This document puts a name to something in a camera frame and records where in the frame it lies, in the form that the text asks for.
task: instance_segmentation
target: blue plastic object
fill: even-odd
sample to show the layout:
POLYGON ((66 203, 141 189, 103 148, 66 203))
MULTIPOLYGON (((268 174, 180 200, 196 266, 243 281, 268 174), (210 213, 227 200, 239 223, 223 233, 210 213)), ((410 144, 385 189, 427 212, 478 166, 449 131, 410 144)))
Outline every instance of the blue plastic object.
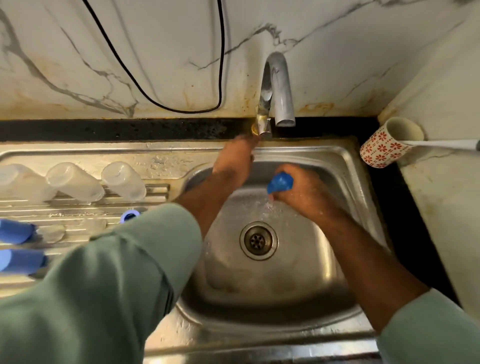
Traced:
POLYGON ((0 240, 9 244, 21 244, 35 232, 35 225, 28 222, 0 218, 0 240))
POLYGON ((140 212, 138 212, 137 210, 127 210, 120 217, 120 224, 123 224, 124 222, 130 220, 131 218, 135 218, 137 216, 140 216, 140 212))
POLYGON ((6 274, 34 274, 47 264, 47 257, 41 250, 5 249, 0 250, 0 272, 6 274))
POLYGON ((276 174, 267 186, 267 193, 288 191, 293 187, 293 177, 288 173, 280 172, 276 174))

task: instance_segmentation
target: drain strainer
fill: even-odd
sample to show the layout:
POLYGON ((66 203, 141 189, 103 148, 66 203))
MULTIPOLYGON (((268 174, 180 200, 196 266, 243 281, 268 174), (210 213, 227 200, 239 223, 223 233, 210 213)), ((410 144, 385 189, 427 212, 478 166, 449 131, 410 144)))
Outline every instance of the drain strainer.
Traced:
POLYGON ((278 239, 270 225, 255 221, 241 231, 240 246, 247 257, 254 260, 265 260, 275 253, 278 239))

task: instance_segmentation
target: mug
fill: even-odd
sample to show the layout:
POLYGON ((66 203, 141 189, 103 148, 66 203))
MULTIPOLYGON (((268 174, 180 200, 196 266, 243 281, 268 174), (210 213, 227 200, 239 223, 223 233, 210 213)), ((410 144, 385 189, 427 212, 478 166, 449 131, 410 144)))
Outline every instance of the mug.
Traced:
POLYGON ((390 118, 360 147, 360 156, 369 166, 384 168, 413 148, 402 140, 424 139, 422 129, 412 120, 390 118))

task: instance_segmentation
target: wall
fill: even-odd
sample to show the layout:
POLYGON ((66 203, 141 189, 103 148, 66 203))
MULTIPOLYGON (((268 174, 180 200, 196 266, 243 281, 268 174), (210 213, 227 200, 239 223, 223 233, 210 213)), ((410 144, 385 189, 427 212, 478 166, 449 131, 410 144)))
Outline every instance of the wall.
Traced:
MULTIPOLYGON (((146 92, 172 108, 216 104, 214 0, 90 0, 146 92)), ((464 21, 469 0, 224 0, 225 101, 255 113, 261 72, 285 54, 298 116, 378 115, 464 21)), ((81 0, 0 2, 0 119, 177 117, 146 101, 81 0)))
MULTIPOLYGON (((431 140, 480 139, 480 5, 427 58, 380 120, 410 118, 431 140)), ((459 300, 480 319, 478 152, 419 148, 400 163, 459 300)))

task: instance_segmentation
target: faucet spout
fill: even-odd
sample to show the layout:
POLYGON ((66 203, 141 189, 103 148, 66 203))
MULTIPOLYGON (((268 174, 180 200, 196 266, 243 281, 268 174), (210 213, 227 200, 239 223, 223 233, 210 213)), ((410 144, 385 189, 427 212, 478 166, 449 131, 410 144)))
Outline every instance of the faucet spout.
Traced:
POLYGON ((258 135, 263 137, 272 136, 270 118, 268 117, 272 99, 275 107, 275 125, 281 127, 295 126, 287 60, 280 52, 271 53, 265 62, 255 120, 258 135))

